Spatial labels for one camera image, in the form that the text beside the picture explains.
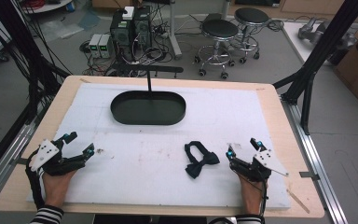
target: desk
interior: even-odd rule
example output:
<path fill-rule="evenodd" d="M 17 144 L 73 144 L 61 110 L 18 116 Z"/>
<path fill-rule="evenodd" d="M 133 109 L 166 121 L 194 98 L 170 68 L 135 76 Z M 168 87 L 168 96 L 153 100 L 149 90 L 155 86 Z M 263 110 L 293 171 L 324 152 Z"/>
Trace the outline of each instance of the desk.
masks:
<path fill-rule="evenodd" d="M 68 77 L 46 116 L 43 118 L 22 157 L 28 158 L 44 138 L 52 139 L 62 119 L 70 107 L 77 89 L 82 83 L 106 83 L 118 85 L 143 85 L 145 78 L 127 77 Z M 324 210 L 316 189 L 310 178 L 301 178 L 299 172 L 307 171 L 307 166 L 301 156 L 289 121 L 282 109 L 281 101 L 272 85 L 255 83 L 234 83 L 215 81 L 195 81 L 178 79 L 153 79 L 154 86 L 217 88 L 255 91 L 263 115 L 268 125 L 271 142 L 277 156 L 290 173 L 285 178 L 291 208 L 280 211 L 266 211 L 266 217 L 322 217 Z M 35 211 L 33 203 L 25 201 L 30 186 L 24 172 L 23 165 L 16 165 L 9 180 L 0 193 L 0 211 Z M 146 215 L 175 215 L 175 216 L 212 216 L 229 217 L 241 213 L 240 208 L 230 207 L 195 207 L 195 206 L 151 206 L 151 205 L 123 205 L 97 203 L 67 203 L 64 208 L 72 213 L 99 214 L 146 214 Z"/>

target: gray floor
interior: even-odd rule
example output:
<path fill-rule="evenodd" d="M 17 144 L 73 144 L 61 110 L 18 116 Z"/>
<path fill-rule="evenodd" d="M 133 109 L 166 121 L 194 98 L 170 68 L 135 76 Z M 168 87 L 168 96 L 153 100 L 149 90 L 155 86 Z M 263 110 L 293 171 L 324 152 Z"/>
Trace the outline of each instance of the gray floor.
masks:
<path fill-rule="evenodd" d="M 87 10 L 78 8 L 74 13 L 64 10 L 39 15 L 39 20 L 62 21 L 65 25 L 79 23 L 85 18 Z M 182 24 L 191 18 L 178 19 Z M 79 46 L 89 40 L 92 34 L 108 32 L 109 20 L 96 20 L 96 26 L 82 31 L 67 39 L 56 39 L 48 42 L 51 49 L 73 74 L 82 74 L 87 67 L 87 59 Z M 198 27 L 195 22 L 188 22 L 185 27 Z M 290 45 L 283 32 L 262 30 L 257 36 L 262 47 L 260 59 L 250 58 L 246 64 L 237 63 L 227 69 L 229 82 L 274 83 L 296 72 L 302 62 L 297 58 L 295 50 Z M 207 75 L 198 75 L 199 65 L 194 64 L 194 55 L 198 48 L 205 45 L 209 39 L 202 35 L 177 36 L 183 51 L 182 59 L 163 65 L 182 66 L 183 74 L 180 79 L 216 80 L 220 78 L 220 69 L 206 67 Z M 240 54 L 233 52 L 238 59 Z M 173 78 L 172 74 L 158 74 L 157 78 Z M 287 87 L 278 89 L 283 93 Z M 14 120 L 27 104 L 27 82 L 21 76 L 15 64 L 0 63 L 0 140 L 8 131 Z M 324 168 L 333 185 L 342 209 L 349 223 L 358 223 L 358 100 L 333 73 L 332 66 L 323 66 L 314 81 L 312 103 L 310 109 L 310 135 L 321 156 Z M 0 223 L 26 223 L 33 213 L 3 213 L 0 212 Z M 67 214 L 63 223 L 91 223 L 91 214 Z M 301 218 L 267 218 L 267 223 L 330 223 L 329 216 L 321 219 Z"/>

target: black oval tray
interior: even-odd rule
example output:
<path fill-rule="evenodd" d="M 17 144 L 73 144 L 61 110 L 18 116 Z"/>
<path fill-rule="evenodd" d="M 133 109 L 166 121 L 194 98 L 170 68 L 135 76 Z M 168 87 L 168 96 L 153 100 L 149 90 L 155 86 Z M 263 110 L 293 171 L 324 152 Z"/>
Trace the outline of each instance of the black oval tray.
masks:
<path fill-rule="evenodd" d="M 185 116 L 186 101 L 171 91 L 125 91 L 113 99 L 110 110 L 123 124 L 173 125 Z"/>

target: black pole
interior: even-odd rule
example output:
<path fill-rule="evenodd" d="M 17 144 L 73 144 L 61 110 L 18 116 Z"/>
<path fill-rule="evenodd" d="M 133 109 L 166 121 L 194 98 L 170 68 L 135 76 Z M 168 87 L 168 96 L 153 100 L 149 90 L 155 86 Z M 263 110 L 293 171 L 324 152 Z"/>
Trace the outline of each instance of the black pole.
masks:
<path fill-rule="evenodd" d="M 282 95 L 282 99 L 289 104 L 296 105 L 298 97 L 303 91 L 305 92 L 301 111 L 301 127 L 306 134 L 310 134 L 308 124 L 313 80 L 328 55 L 333 52 L 338 41 L 345 35 L 357 17 L 358 0 L 344 1 L 303 66 L 290 77 L 273 84 L 278 89 L 292 83 L 289 90 Z"/>

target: striped sleeve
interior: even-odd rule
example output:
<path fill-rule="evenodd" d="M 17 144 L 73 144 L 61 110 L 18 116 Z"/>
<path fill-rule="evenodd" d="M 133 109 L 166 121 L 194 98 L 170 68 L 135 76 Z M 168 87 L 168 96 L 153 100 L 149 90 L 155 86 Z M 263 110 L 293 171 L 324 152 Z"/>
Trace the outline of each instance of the striped sleeve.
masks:
<path fill-rule="evenodd" d="M 264 219 L 258 215 L 241 215 L 236 216 L 235 218 L 237 219 L 238 224 L 260 224 Z"/>
<path fill-rule="evenodd" d="M 54 206 L 45 205 L 37 210 L 30 224 L 60 224 L 63 211 Z"/>

